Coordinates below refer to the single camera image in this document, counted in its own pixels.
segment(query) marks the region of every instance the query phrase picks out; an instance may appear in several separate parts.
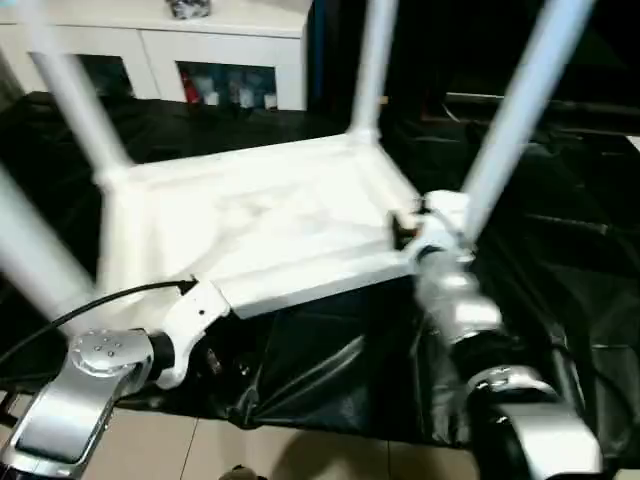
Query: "robotic arm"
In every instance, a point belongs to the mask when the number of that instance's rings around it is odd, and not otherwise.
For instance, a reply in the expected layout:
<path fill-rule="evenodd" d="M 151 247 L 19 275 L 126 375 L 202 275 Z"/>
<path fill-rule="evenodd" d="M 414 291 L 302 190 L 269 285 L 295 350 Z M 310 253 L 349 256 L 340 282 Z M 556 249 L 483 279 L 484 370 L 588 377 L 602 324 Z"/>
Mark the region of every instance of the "robotic arm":
<path fill-rule="evenodd" d="M 149 383 L 179 385 L 205 329 L 229 312 L 213 284 L 200 282 L 169 311 L 160 331 L 76 336 L 62 370 L 35 396 L 0 452 L 0 478 L 80 478 L 116 401 Z"/>
<path fill-rule="evenodd" d="M 601 478 L 602 454 L 594 434 L 523 363 L 498 307 L 481 295 L 467 270 L 473 255 L 458 233 L 467 197 L 432 192 L 426 206 L 429 213 L 419 219 L 419 233 L 405 252 L 416 301 L 440 331 L 466 383 L 471 448 L 481 478 Z"/>

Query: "white shelf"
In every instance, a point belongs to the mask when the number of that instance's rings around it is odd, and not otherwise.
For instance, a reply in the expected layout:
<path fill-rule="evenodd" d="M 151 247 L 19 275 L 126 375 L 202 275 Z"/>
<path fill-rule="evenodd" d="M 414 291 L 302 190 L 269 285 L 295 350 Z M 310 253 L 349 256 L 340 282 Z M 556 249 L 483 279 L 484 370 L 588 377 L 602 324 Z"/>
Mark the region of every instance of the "white shelf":
<path fill-rule="evenodd" d="M 313 0 L 212 0 L 211 15 L 176 20 L 164 0 L 44 0 L 56 25 L 302 38 Z M 20 23 L 12 7 L 0 24 Z"/>

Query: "black tarp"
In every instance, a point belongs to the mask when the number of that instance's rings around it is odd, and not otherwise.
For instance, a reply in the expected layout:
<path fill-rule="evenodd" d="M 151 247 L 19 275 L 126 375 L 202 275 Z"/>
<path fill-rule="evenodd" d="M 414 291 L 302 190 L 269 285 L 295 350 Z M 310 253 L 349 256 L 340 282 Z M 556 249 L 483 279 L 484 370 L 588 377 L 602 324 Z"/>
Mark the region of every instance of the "black tarp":
<path fill-rule="evenodd" d="M 161 101 L 108 102 L 137 162 L 318 137 L 345 125 L 304 113 L 221 112 Z M 456 189 L 485 127 L 383 119 L 383 143 L 421 192 Z M 81 263 L 95 273 L 100 195 L 50 98 L 31 95 L 0 117 L 0 158 Z M 531 361 L 576 398 L 566 341 L 637 410 L 640 291 L 640 153 L 620 136 L 543 128 L 529 143 L 479 242 L 474 270 Z M 5 283 L 0 351 L 44 320 Z M 49 373 L 62 360 L 52 335 L 17 355 L 0 377 Z M 211 371 L 211 353 L 222 373 Z M 412 300 L 409 279 L 336 295 L 259 318 L 216 322 L 187 380 L 123 406 L 406 442 L 463 445 L 459 386 L 447 355 Z M 617 456 L 629 419 L 590 369 L 578 369 L 584 415 L 604 451 Z M 19 382 L 33 389 L 43 379 Z M 2 380 L 0 384 L 15 382 Z M 624 459 L 640 466 L 631 445 Z"/>

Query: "cabinet door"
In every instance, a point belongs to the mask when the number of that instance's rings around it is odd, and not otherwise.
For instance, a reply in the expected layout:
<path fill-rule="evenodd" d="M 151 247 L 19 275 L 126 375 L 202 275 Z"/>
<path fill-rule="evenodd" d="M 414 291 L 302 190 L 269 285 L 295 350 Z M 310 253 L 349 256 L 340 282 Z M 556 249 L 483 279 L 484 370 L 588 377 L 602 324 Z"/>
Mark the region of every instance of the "cabinet door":
<path fill-rule="evenodd" d="M 99 91 L 118 81 L 136 98 L 158 98 L 153 74 L 137 30 L 92 27 L 55 27 L 62 48 L 76 54 Z M 47 91 L 34 63 L 26 30 L 21 25 L 0 26 L 2 53 L 25 93 Z"/>
<path fill-rule="evenodd" d="M 208 83 L 208 92 L 200 92 L 201 97 L 213 92 L 222 101 L 225 96 L 239 95 L 233 90 L 237 83 L 246 81 L 245 92 L 255 97 L 250 104 L 264 105 L 263 97 L 272 97 L 272 93 L 281 110 L 306 108 L 306 49 L 302 38 L 159 31 L 144 31 L 142 38 L 164 100 L 191 101 L 198 92 L 190 95 L 185 88 L 200 90 L 197 80 L 190 85 L 192 80 L 187 78 L 195 71 L 200 83 Z M 208 79 L 204 78 L 207 71 L 212 72 Z M 212 81 L 224 85 L 212 85 Z M 275 92 L 268 91 L 270 83 L 275 85 Z"/>

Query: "black cloth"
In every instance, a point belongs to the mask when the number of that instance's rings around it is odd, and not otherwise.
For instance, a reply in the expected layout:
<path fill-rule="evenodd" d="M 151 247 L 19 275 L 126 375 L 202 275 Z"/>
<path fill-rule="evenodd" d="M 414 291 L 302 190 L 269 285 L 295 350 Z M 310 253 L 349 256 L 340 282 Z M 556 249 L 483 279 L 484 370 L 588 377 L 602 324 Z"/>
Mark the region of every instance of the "black cloth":
<path fill-rule="evenodd" d="M 155 100 L 106 107 L 136 162 L 319 137 L 346 126 L 305 113 Z M 382 130 L 384 147 L 421 192 L 459 188 L 485 133 L 474 124 L 416 125 L 391 113 Z M 48 96 L 31 95 L 0 117 L 0 158 L 95 274 L 100 195 Z M 623 137 L 540 131 L 478 245 L 474 270 L 483 290 L 531 361 L 579 410 L 573 365 L 552 353 L 549 339 L 566 341 L 581 364 L 603 370 L 638 406 L 638 170 L 640 154 Z M 44 322 L 8 283 L 2 292 L 0 351 Z M 151 388 L 121 405 L 223 418 L 243 428 L 464 445 L 457 378 L 412 295 L 405 278 L 258 318 L 222 319 L 198 345 L 179 388 Z M 63 355 L 61 337 L 43 339 L 0 367 L 0 385 L 16 383 L 8 376 L 34 375 L 18 382 L 34 389 Z M 618 456 L 630 422 L 589 369 L 578 377 L 585 418 L 605 453 Z M 624 465 L 639 460 L 632 442 Z"/>

